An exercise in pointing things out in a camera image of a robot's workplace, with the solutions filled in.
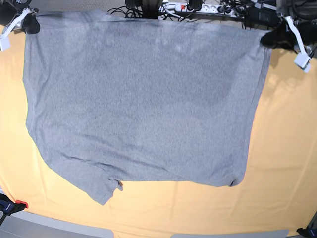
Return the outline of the grey t-shirt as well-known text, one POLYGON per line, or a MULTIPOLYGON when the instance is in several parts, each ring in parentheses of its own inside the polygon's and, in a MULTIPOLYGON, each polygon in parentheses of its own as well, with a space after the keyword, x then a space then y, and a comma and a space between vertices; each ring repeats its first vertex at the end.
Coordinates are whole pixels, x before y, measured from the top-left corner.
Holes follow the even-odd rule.
POLYGON ((26 127, 53 171, 100 204, 122 181, 243 180, 270 63, 263 31, 101 10, 37 20, 26 127))

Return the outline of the black power adapter box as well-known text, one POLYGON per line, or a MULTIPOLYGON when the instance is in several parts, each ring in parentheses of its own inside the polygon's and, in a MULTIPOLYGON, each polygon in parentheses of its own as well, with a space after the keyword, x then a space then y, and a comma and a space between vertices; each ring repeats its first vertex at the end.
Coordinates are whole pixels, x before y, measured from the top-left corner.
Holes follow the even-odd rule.
POLYGON ((246 13, 246 19, 251 23, 269 27, 276 27, 280 24, 280 19, 277 16, 276 11, 267 8, 248 8, 246 13))

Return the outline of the white power strip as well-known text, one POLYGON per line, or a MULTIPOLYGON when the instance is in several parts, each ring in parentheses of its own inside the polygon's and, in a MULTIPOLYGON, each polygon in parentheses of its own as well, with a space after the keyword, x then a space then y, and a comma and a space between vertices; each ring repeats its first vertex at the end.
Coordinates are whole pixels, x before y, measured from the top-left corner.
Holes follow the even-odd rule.
MULTIPOLYGON (((186 2, 183 3, 183 2, 164 1, 161 7, 159 8, 159 12, 180 18, 180 17, 191 14, 193 10, 189 9, 189 4, 186 2)), ((213 5, 213 4, 202 4, 202 7, 199 10, 196 10, 194 14, 198 14, 202 16, 227 16, 232 18, 238 17, 238 15, 234 12, 234 10, 230 10, 229 7, 226 6, 224 8, 221 5, 213 5)))

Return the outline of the yellow table cloth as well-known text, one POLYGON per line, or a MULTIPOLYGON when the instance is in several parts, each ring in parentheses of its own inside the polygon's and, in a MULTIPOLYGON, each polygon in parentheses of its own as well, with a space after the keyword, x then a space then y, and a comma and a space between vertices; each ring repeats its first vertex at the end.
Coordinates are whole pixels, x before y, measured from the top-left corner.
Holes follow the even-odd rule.
POLYGON ((29 136, 22 83, 24 34, 0 54, 0 186, 28 203, 26 215, 111 230, 117 238, 226 235, 287 230, 317 210, 317 62, 274 50, 258 104, 245 177, 235 187, 191 182, 125 182, 105 205, 50 170, 29 136))

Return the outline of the red black clamp left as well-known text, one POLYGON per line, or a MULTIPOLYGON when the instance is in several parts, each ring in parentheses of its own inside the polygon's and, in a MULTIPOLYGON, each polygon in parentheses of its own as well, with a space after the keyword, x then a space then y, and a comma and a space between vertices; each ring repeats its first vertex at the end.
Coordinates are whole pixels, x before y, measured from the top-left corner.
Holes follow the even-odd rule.
POLYGON ((6 195, 0 194, 0 211, 3 213, 2 217, 0 218, 0 224, 2 225, 7 216, 23 211, 28 207, 29 206, 27 202, 20 200, 13 202, 6 195))

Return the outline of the black clamp right corner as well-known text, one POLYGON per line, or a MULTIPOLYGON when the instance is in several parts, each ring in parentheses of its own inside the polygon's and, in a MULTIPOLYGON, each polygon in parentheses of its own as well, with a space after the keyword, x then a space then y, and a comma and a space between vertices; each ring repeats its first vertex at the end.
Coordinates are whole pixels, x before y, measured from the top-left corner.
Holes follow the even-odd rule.
POLYGON ((304 238, 317 238, 317 230, 312 228, 298 228, 297 233, 304 238))

